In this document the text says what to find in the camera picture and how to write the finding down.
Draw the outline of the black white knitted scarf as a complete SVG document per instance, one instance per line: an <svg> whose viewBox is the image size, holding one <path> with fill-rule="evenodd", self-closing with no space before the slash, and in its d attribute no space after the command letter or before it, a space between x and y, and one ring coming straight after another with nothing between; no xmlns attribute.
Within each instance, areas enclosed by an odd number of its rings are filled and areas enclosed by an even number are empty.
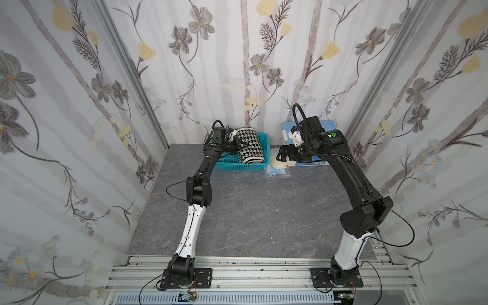
<svg viewBox="0 0 488 305"><path fill-rule="evenodd" d="M246 165L264 163L263 147L253 128L240 128L235 130L240 138L239 162Z"/></svg>

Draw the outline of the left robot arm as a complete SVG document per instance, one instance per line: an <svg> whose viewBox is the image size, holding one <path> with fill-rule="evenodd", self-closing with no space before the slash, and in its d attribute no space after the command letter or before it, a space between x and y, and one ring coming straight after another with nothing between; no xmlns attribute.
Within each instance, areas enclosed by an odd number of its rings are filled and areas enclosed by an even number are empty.
<svg viewBox="0 0 488 305"><path fill-rule="evenodd" d="M196 242L203 216L212 202L212 172L224 153L235 155L240 148L237 131L231 128L218 127L213 132L213 139L204 144L201 165L194 175L186 179L188 216L180 244L166 269L167 287L187 287L194 283Z"/></svg>

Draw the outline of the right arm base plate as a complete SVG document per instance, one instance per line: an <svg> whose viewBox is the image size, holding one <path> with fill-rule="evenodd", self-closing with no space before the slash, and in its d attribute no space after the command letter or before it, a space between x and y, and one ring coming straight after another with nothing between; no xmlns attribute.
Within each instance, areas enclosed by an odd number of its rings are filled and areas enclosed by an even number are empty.
<svg viewBox="0 0 488 305"><path fill-rule="evenodd" d="M310 276L315 288L362 288L364 286L359 268L342 270L332 268L310 268Z"/></svg>

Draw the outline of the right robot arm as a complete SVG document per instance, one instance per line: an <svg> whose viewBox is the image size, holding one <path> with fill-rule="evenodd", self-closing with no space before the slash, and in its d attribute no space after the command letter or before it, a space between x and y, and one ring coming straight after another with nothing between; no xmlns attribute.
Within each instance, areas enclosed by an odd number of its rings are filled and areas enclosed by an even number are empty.
<svg viewBox="0 0 488 305"><path fill-rule="evenodd" d="M366 240L384 221L393 207L389 197L383 197L369 182L339 130L311 132L306 142L280 147L277 160L312 163L317 156L335 171L346 190L352 209L340 215L343 237L330 261L330 282L344 287L359 275L358 259Z"/></svg>

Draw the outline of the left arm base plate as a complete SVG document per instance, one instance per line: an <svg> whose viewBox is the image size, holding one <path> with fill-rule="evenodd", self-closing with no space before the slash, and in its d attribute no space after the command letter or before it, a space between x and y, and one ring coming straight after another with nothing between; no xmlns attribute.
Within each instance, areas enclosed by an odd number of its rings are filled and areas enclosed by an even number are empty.
<svg viewBox="0 0 488 305"><path fill-rule="evenodd" d="M208 289L212 285L213 269L197 268L189 272L166 269L156 284L159 291L177 288Z"/></svg>

